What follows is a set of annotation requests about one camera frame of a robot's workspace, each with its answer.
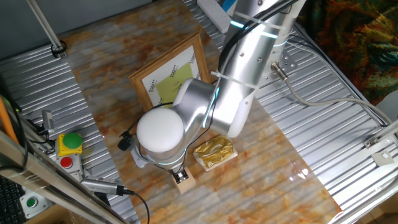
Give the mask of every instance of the orange marble table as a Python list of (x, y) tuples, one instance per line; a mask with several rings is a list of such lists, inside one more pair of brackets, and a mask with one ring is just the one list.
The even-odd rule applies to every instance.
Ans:
[[(188, 150), (197, 186), (183, 195), (166, 171), (152, 164), (138, 169), (117, 148), (119, 135), (143, 113), (128, 76), (196, 31), (215, 70), (219, 51), (181, 0), (157, 1), (61, 36), (124, 185), (147, 200), (151, 223), (327, 223), (340, 208), (257, 101), (233, 140), (237, 158), (210, 172), (197, 164), (193, 149), (215, 133)], [(146, 223), (143, 204), (131, 200)]]

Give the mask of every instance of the keyboard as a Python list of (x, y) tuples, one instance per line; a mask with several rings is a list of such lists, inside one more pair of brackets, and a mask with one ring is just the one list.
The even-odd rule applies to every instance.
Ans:
[(20, 185), (0, 176), (0, 224), (22, 224), (26, 222), (19, 198), (25, 192)]

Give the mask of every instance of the metal grating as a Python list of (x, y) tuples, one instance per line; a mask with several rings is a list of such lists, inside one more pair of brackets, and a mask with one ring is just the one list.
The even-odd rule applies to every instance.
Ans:
[[(307, 37), (296, 30), (293, 34)], [(318, 56), (289, 44), (286, 49), (298, 65), (288, 73), (289, 80), (304, 99), (364, 99), (342, 73), (330, 70)], [(364, 146), (363, 142), (381, 128), (362, 106), (345, 102), (308, 107), (297, 103), (278, 78), (264, 77), (260, 86), (256, 98), (343, 210), (362, 206), (365, 198), (397, 175), (398, 163), (378, 167), (371, 157), (387, 150), (397, 162), (396, 139), (377, 149)]]
[[(221, 4), (222, 0), (216, 0), (218, 4)], [(216, 46), (221, 51), (224, 44), (225, 34), (222, 34), (214, 23), (209, 19), (209, 17), (203, 12), (203, 10), (199, 7), (197, 0), (184, 0), (184, 3), (191, 10), (193, 16), (197, 19), (200, 25), (205, 29), (207, 34), (213, 39), (216, 43)]]
[[(0, 62), (0, 75), (22, 108), (25, 119), (41, 124), (42, 110), (51, 110), (57, 138), (75, 132), (83, 138), (83, 168), (95, 177), (120, 180), (97, 125), (66, 61), (54, 58), (50, 46)], [(125, 220), (138, 221), (128, 196), (109, 195), (113, 210)]]

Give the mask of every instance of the red button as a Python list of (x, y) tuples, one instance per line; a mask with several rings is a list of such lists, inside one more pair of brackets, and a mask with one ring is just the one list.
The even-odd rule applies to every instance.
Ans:
[(61, 166), (63, 168), (69, 169), (73, 165), (72, 159), (70, 157), (64, 157), (61, 159)]

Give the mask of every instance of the yellow cable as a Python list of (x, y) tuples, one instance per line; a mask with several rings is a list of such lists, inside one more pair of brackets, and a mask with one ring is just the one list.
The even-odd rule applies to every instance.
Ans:
[(17, 136), (15, 135), (14, 128), (12, 128), (10, 117), (8, 116), (6, 106), (4, 106), (4, 102), (0, 96), (0, 118), (6, 129), (7, 135), (14, 140), (14, 142), (18, 143)]

